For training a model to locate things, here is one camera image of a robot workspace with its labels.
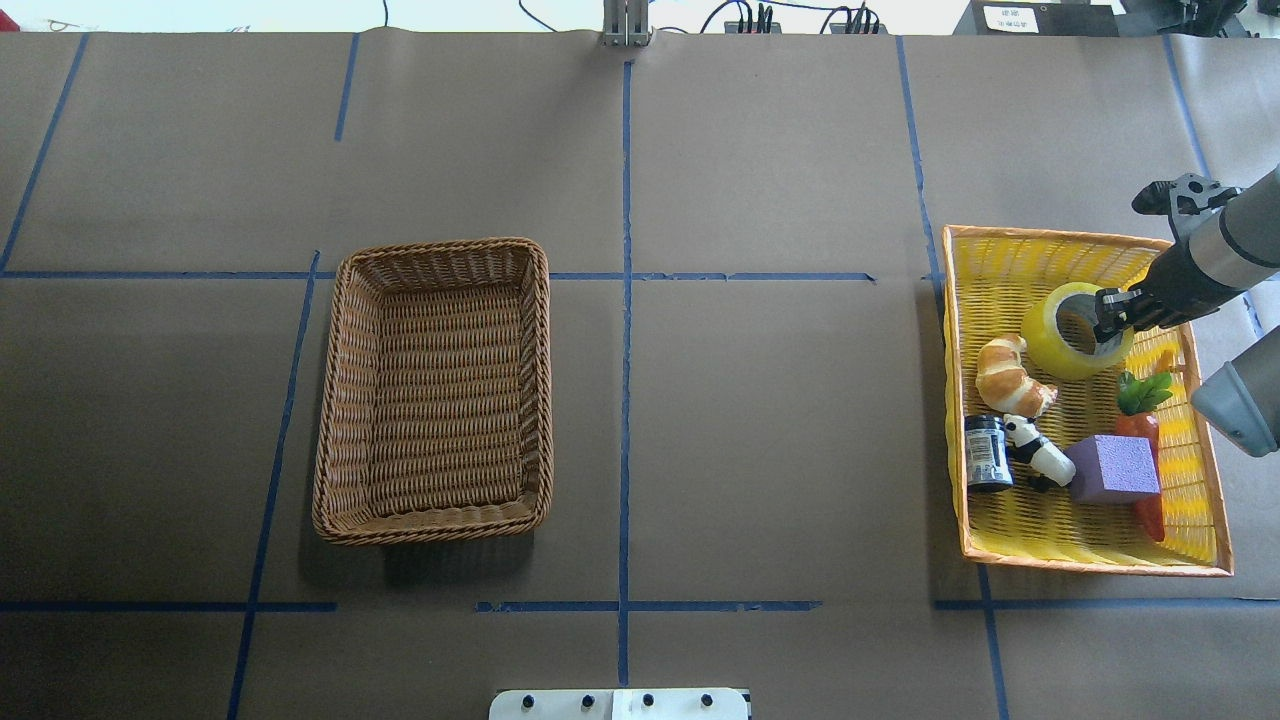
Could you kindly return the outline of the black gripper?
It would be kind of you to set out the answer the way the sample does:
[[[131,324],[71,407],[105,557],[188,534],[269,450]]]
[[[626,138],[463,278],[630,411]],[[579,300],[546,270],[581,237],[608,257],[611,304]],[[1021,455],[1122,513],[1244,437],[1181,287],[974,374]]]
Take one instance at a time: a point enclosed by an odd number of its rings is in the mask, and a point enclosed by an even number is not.
[[[1161,252],[1146,275],[1129,290],[1100,288],[1094,292],[1097,345],[1120,343],[1135,331],[1170,328],[1219,310],[1219,283],[1194,263],[1188,242],[1176,242]]]

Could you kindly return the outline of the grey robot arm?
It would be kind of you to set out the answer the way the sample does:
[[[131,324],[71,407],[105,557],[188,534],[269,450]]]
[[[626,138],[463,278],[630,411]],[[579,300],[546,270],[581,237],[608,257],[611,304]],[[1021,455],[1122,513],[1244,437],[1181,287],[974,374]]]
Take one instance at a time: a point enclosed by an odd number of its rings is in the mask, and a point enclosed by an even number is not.
[[[1172,245],[1129,290],[1096,292],[1098,343],[1129,329],[1170,329],[1208,316],[1277,277],[1277,169],[1247,187],[1196,173],[1157,179],[1135,195],[1132,209],[1165,217]],[[1277,452],[1277,331],[1271,329],[1190,396],[1193,409],[1252,457]]]

